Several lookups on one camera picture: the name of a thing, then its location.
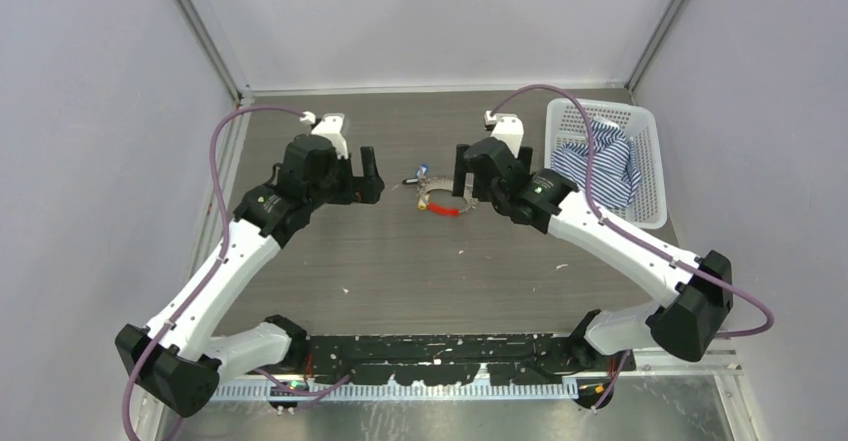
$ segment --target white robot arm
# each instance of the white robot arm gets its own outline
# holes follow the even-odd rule
[[[571,333],[569,349],[586,366],[601,356],[633,348],[659,346],[698,361],[732,307],[722,289],[669,264],[604,225],[577,185],[549,169],[530,172],[532,151],[521,148],[524,129],[510,114],[486,114],[491,136],[473,146],[457,147],[454,195],[474,175],[474,197],[490,201],[499,214],[517,224],[580,246],[616,268],[647,292],[652,302],[617,312],[590,311]],[[671,246],[601,208],[606,218],[628,234],[699,266],[730,282],[730,262],[711,251],[701,258]]]
[[[180,416],[191,416],[202,408],[218,384],[261,366],[283,363],[292,351],[308,349],[305,331],[282,316],[271,316],[233,336],[216,338],[212,333],[250,279],[309,223],[313,211],[324,204],[379,201],[385,185],[373,148],[360,149],[363,176],[353,176],[344,134],[344,116],[328,114],[311,134],[289,143],[272,178],[245,194],[234,210],[234,219],[226,227],[230,246],[218,271],[145,363],[137,384]],[[175,310],[201,283],[219,252],[215,249],[182,291],[143,328],[128,324],[121,330],[115,344],[128,373],[152,342],[150,333],[170,324]]]

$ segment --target white wall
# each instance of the white wall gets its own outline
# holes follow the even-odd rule
[[[118,439],[113,345],[185,283],[231,101],[172,0],[0,0],[0,439]]]
[[[848,0],[692,0],[636,93],[680,238],[777,316],[738,340],[768,439],[846,438]],[[760,322],[737,303],[732,325]]]
[[[624,83],[669,0],[195,0],[254,90]]]

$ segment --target striped shirt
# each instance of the striped shirt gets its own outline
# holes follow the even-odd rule
[[[592,119],[592,130],[595,139],[592,195],[607,209],[626,208],[633,203],[642,182],[632,145],[621,128],[602,117]],[[585,143],[565,143],[551,156],[551,169],[584,189],[588,156],[589,147]]]

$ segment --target white plastic basket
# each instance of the white plastic basket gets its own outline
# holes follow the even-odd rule
[[[665,181],[660,158],[660,144],[654,115],[645,108],[621,103],[581,99],[589,115],[602,116],[621,126],[633,143],[636,162],[642,172],[642,184],[636,199],[627,209],[611,209],[613,213],[643,229],[662,227],[668,219],[665,204]],[[548,104],[545,122],[545,167],[551,167],[551,155],[566,142],[586,142],[586,125],[580,112],[567,99]]]

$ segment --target wooden table surface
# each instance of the wooden table surface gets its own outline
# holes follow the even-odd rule
[[[584,98],[630,102],[624,90]],[[416,207],[400,185],[426,162],[451,175],[458,143],[487,136],[483,112],[502,92],[357,94],[260,98],[316,114],[343,112],[359,174],[359,146],[375,147],[386,183],[375,206],[324,206],[251,281],[221,322],[220,334],[282,314],[314,334],[568,332],[594,308],[648,300],[634,283],[580,248],[512,224],[482,204],[459,218]],[[544,120],[553,97],[510,103],[541,167]],[[306,132],[296,119],[255,113],[238,166],[233,201],[267,180],[286,144]],[[674,242],[670,224],[655,233]]]

